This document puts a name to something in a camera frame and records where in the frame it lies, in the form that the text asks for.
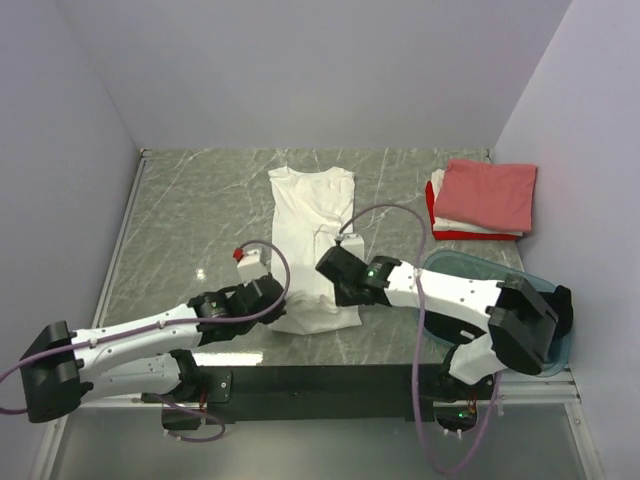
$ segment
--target marble surface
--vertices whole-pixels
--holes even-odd
[[[427,217],[424,187],[449,158],[488,161],[485,150],[206,149],[151,150],[106,300],[101,325],[156,314],[206,290],[238,281],[233,249],[271,237],[274,201],[267,172],[334,165],[356,174],[355,211],[379,202],[411,206]],[[419,227],[402,211],[378,209],[356,223],[365,252],[411,261]],[[514,242],[440,241],[429,254],[453,249],[522,269]],[[415,312],[361,307],[361,327],[312,336],[275,333],[258,325],[248,335],[198,349],[199,362],[243,365],[407,363],[413,357]],[[424,339],[423,361],[446,349]]]

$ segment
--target black metal base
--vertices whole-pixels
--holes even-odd
[[[207,412],[225,423],[259,420],[310,420],[396,417],[413,420],[411,365],[201,367],[207,378]],[[419,370],[423,420],[433,421],[434,401],[452,398],[442,391],[440,364]],[[490,377],[472,391],[488,400]],[[143,395],[143,401],[155,402]],[[190,402],[198,402],[194,395]],[[163,425],[176,429],[183,417],[163,414]]]

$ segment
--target folded clothing stack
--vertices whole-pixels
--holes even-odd
[[[436,240],[515,240],[531,231],[535,165],[451,159],[425,190]]]

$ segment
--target wire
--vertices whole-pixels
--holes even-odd
[[[165,324],[164,324],[165,327],[169,326],[169,325],[181,325],[181,324],[185,324],[185,323],[241,323],[241,322],[248,322],[248,321],[252,321],[252,320],[257,320],[260,317],[262,317],[263,315],[266,315],[267,313],[269,313],[269,312],[273,311],[274,309],[276,309],[281,304],[281,302],[284,300],[285,296],[287,295],[287,293],[289,291],[289,286],[291,285],[291,269],[289,267],[289,264],[287,263],[287,259],[284,257],[284,254],[280,251],[280,249],[278,247],[276,247],[271,242],[268,242],[266,240],[249,240],[247,242],[244,242],[242,245],[240,245],[239,248],[244,249],[247,245],[254,244],[254,243],[255,244],[260,244],[260,245],[265,245],[265,246],[271,248],[271,250],[273,250],[273,252],[276,255],[278,255],[278,257],[280,257],[280,260],[282,260],[282,265],[284,266],[284,271],[285,271],[284,287],[282,289],[282,293],[280,294],[278,299],[275,302],[273,302],[272,305],[268,306],[267,308],[265,308],[261,312],[254,313],[252,315],[246,315],[246,316],[243,316],[243,317],[179,318],[179,319],[174,319],[174,320],[167,320],[165,322]],[[131,337],[133,335],[138,335],[140,333],[149,332],[149,331],[156,330],[156,329],[159,329],[159,328],[160,328],[159,324],[146,325],[144,327],[134,328],[134,329],[128,330],[126,332],[116,333],[116,334],[113,334],[113,335],[108,335],[106,337],[98,338],[97,339],[97,343],[107,343],[107,342],[113,342],[113,341],[116,341],[116,340],[122,340],[123,338],[128,338],[128,337]],[[31,355],[29,357],[23,358],[18,363],[16,363],[13,367],[11,367],[10,369],[6,370],[5,372],[3,372],[0,375],[0,384],[2,384],[2,382],[4,382],[7,379],[7,377],[9,377],[9,375],[11,375],[16,370],[18,370],[20,368],[23,368],[23,367],[26,367],[28,365],[31,365],[34,362],[37,362],[37,361],[42,360],[44,358],[51,357],[53,355],[58,355],[60,353],[65,353],[65,352],[71,352],[73,350],[78,350],[78,349],[86,348],[86,347],[90,347],[90,346],[91,346],[91,342],[90,341],[79,342],[79,343],[76,343],[76,344],[65,345],[63,347],[52,348],[51,350],[46,350],[44,352],[36,353],[35,355]],[[177,407],[176,408],[177,410],[185,411],[186,413],[193,414],[193,415],[199,416],[199,417],[202,417],[202,415],[205,415],[206,418],[209,418],[214,423],[217,423],[217,424],[221,425],[221,427],[222,427],[222,432],[220,434],[215,435],[214,437],[210,437],[209,439],[189,439],[188,440],[187,438],[181,437],[181,440],[184,440],[184,441],[197,441],[197,442],[211,441],[211,440],[217,440],[224,433],[224,431],[225,431],[224,424],[220,420],[216,419],[215,417],[212,417],[211,415],[203,414],[203,413],[200,413],[200,412],[194,412],[194,411],[192,411],[192,410],[190,410],[188,408],[180,407],[179,405],[176,405],[173,402],[170,402],[169,400],[167,400],[165,398],[162,398],[160,395],[153,394],[153,396],[158,397],[158,399],[162,403],[164,403],[166,405],[169,405],[172,408],[176,408]],[[0,415],[22,415],[24,413],[27,413],[27,409],[26,408],[13,409],[13,408],[0,407]]]
[[[422,254],[424,252],[424,247],[427,243],[427,226],[424,222],[424,220],[422,219],[422,217],[420,216],[420,214],[418,212],[416,212],[414,209],[409,208],[409,207],[405,207],[404,205],[398,205],[398,204],[393,204],[393,203],[381,203],[381,204],[377,204],[377,205],[373,205],[371,207],[365,208],[364,210],[361,210],[360,212],[358,212],[356,215],[353,216],[353,218],[351,218],[351,220],[347,221],[341,228],[339,233],[343,233],[344,230],[351,225],[353,222],[355,222],[358,218],[360,218],[362,215],[364,215],[365,213],[370,212],[371,210],[375,209],[375,208],[381,208],[381,207],[389,207],[389,208],[400,208],[402,210],[405,210],[407,212],[409,212],[410,214],[412,214],[417,220],[418,222],[420,222],[420,226],[422,227],[422,237],[420,239],[420,246],[418,247],[418,252],[416,253],[416,260],[414,263],[414,266],[416,268],[416,270],[419,268],[419,265],[422,265],[421,263],[421,258],[422,258]],[[425,434],[424,434],[424,428],[422,427],[422,412],[420,410],[420,396],[419,396],[419,382],[418,382],[418,371],[419,371],[419,367],[420,367],[420,357],[422,356],[422,337],[424,334],[424,322],[425,322],[425,317],[426,317],[426,307],[425,307],[425,294],[424,294],[424,290],[422,288],[422,282],[420,279],[420,275],[414,275],[416,278],[416,285],[417,285],[417,289],[418,289],[418,299],[419,299],[419,304],[420,304],[420,316],[419,316],[419,321],[418,321],[418,334],[416,336],[416,348],[414,351],[414,356],[413,356],[413,364],[411,366],[411,397],[412,397],[412,404],[413,404],[413,416],[414,416],[414,421],[416,424],[416,430],[418,432],[418,439],[420,440],[420,445],[422,446],[422,450],[424,451],[427,459],[429,460],[429,462],[431,463],[431,465],[433,466],[433,468],[435,470],[437,470],[438,472],[444,474],[444,475],[451,475],[454,473],[459,472],[460,470],[464,469],[468,463],[471,461],[471,459],[473,458],[473,456],[475,455],[476,451],[478,450],[478,446],[480,445],[480,441],[482,440],[482,438],[484,437],[484,433],[487,429],[487,425],[489,424],[489,417],[490,417],[490,413],[491,410],[493,409],[493,406],[495,405],[497,396],[498,396],[498,389],[499,389],[499,385],[500,385],[500,379],[502,377],[502,374],[500,372],[498,372],[495,375],[495,379],[494,379],[494,386],[493,386],[493,393],[491,395],[491,400],[489,402],[489,407],[487,409],[487,411],[485,412],[485,414],[482,417],[482,420],[479,422],[479,424],[476,424],[476,427],[478,427],[478,434],[476,435],[475,439],[473,440],[473,444],[471,446],[471,448],[469,449],[469,451],[467,452],[467,454],[465,455],[465,457],[462,459],[462,461],[451,468],[445,468],[442,465],[440,465],[436,459],[436,454],[435,452],[431,449],[430,445],[427,443],[427,440],[425,438]]]
[[[207,403],[207,390],[205,388],[202,389],[200,393],[200,402],[198,403],[198,410],[200,413],[205,412],[204,404]]]

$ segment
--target folded red shirt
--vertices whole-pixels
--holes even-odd
[[[436,217],[499,232],[530,232],[535,165],[453,158],[434,205]]]
[[[427,210],[429,210],[429,221],[431,222],[431,232],[433,238],[436,240],[516,240],[516,235],[509,235],[507,233],[473,233],[473,232],[460,232],[457,230],[433,230],[433,224],[436,223],[436,217],[433,214],[433,204],[435,202],[435,194],[433,192],[433,186],[431,182],[427,182],[425,188],[425,197],[427,199]]]

